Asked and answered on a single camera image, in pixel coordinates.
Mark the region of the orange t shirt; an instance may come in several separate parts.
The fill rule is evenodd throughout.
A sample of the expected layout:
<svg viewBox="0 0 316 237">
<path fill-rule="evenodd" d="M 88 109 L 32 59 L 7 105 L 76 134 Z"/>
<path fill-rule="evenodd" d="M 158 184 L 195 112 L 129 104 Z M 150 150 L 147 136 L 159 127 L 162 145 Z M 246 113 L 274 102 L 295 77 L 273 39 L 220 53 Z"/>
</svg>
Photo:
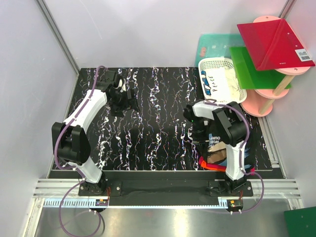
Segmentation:
<svg viewBox="0 0 316 237">
<path fill-rule="evenodd" d="M 200 164 L 200 166 L 204 169 L 207 169 L 207 170 L 214 170 L 214 171 L 219 171 L 219 172 L 226 171 L 225 166 L 217 165 L 217 164 L 209 164 L 209 163 L 206 163 L 204 161 Z"/>
</svg>

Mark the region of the white plastic laundry basket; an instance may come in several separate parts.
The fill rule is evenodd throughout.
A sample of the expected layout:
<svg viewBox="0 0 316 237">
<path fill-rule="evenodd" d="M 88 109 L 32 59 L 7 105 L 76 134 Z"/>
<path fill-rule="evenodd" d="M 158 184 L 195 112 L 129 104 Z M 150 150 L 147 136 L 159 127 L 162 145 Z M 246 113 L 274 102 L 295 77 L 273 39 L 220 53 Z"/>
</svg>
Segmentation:
<svg viewBox="0 0 316 237">
<path fill-rule="evenodd" d="M 247 98 L 241 89 L 232 59 L 226 57 L 204 58 L 198 63 L 199 78 L 206 100 L 227 104 L 242 103 Z"/>
</svg>

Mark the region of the black t shirt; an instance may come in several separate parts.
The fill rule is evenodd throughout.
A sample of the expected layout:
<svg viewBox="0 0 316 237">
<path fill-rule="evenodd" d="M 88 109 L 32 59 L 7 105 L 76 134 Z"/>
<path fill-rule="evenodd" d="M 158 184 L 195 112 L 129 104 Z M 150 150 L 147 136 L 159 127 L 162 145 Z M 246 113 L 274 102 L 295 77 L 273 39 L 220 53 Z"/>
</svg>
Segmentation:
<svg viewBox="0 0 316 237">
<path fill-rule="evenodd" d="M 216 129 L 215 124 L 209 126 L 209 143 L 203 144 L 200 151 L 201 157 L 207 163 L 223 165 L 224 160 L 227 163 L 227 151 L 223 141 L 220 141 L 219 132 Z M 249 138 L 245 145 L 244 159 L 251 161 L 255 165 L 255 148 L 254 148 L 254 135 L 250 128 Z"/>
</svg>

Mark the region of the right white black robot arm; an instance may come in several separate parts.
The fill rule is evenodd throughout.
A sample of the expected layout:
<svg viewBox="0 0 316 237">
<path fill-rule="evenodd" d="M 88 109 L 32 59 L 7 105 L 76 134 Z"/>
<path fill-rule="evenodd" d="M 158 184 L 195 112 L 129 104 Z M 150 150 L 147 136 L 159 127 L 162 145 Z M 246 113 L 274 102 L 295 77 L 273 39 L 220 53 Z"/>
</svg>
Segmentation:
<svg viewBox="0 0 316 237">
<path fill-rule="evenodd" d="M 244 167 L 245 146 L 250 128 L 237 102 L 216 104 L 201 100 L 183 109 L 183 116 L 192 123 L 193 143 L 206 152 L 210 142 L 225 144 L 227 166 L 225 180 L 217 188 L 210 190 L 226 192 L 239 196 L 245 186 L 246 169 Z"/>
</svg>

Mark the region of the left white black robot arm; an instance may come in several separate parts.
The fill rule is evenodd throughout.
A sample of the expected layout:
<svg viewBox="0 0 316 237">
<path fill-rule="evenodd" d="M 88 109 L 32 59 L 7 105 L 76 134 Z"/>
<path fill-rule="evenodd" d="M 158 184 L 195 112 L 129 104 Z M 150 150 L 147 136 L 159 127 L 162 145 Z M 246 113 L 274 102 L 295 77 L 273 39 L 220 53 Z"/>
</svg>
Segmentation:
<svg viewBox="0 0 316 237">
<path fill-rule="evenodd" d="M 95 74 L 92 88 L 86 93 L 75 111 L 63 122 L 52 126 L 52 145 L 56 165 L 59 160 L 82 177 L 81 186 L 97 196 L 108 190 L 106 176 L 93 162 L 87 130 L 104 106 L 109 105 L 110 114 L 123 117 L 124 112 L 139 112 L 135 91 L 126 88 L 126 80 L 115 71 L 105 71 L 103 78 Z"/>
</svg>

